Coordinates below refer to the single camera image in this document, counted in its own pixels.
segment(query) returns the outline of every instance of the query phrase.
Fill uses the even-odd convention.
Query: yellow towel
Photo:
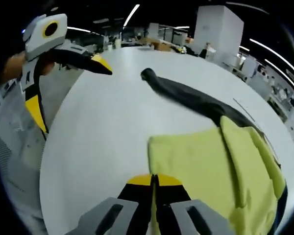
[[[251,127],[221,118],[221,128],[151,137],[149,167],[182,181],[230,223],[237,234],[267,234],[285,181],[270,149]]]

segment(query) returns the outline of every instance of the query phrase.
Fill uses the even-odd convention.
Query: white table
[[[49,235],[74,229],[82,214],[107,197],[117,197],[128,179],[148,173],[150,136],[214,126],[157,95],[140,77],[145,68],[250,113],[282,164],[289,190],[285,223],[294,208],[294,143],[257,93],[219,66],[189,55],[125,47],[103,57],[113,75],[85,71],[63,101],[46,142],[40,196]]]

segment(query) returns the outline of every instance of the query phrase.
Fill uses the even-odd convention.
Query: ceiling
[[[68,16],[68,26],[103,32],[108,27],[121,28],[136,4],[140,7],[128,23],[130,26],[143,26],[150,22],[170,26],[190,26],[189,35],[194,35],[196,14],[199,5],[224,4],[244,21],[244,31],[241,45],[250,49],[250,54],[264,61],[268,59],[281,70],[290,68],[267,49],[251,42],[252,38],[279,53],[294,66],[294,0],[278,2],[274,0],[232,0],[244,5],[229,4],[224,0],[199,0],[198,3],[173,5],[153,0],[128,1],[94,1],[78,0],[69,3],[67,0],[23,0],[11,7],[18,22],[15,28],[25,27],[35,16],[41,13]],[[24,10],[24,5],[31,10]],[[93,23],[109,19],[103,23]]]

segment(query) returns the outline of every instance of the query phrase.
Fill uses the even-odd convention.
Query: round white table
[[[219,66],[189,55],[126,47],[103,57],[113,75],[85,71],[64,99],[48,135],[40,199],[49,235],[74,229],[82,214],[107,197],[117,197],[128,179],[148,173],[150,136],[214,126],[210,119],[157,95],[140,77],[145,68],[205,92],[254,120],[287,182],[285,224],[294,209],[294,143],[256,92]]]

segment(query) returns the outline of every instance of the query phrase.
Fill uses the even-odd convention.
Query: office desk
[[[257,93],[235,75],[190,55],[143,47],[102,55],[113,75],[85,71],[63,101],[46,142],[40,196],[49,235],[74,229],[82,214],[107,197],[117,197],[128,179],[148,173],[150,136],[214,126],[210,119],[157,95],[140,77],[145,68],[246,114],[236,98],[252,113],[282,164],[289,189],[286,221],[294,208],[294,144],[282,121]]]

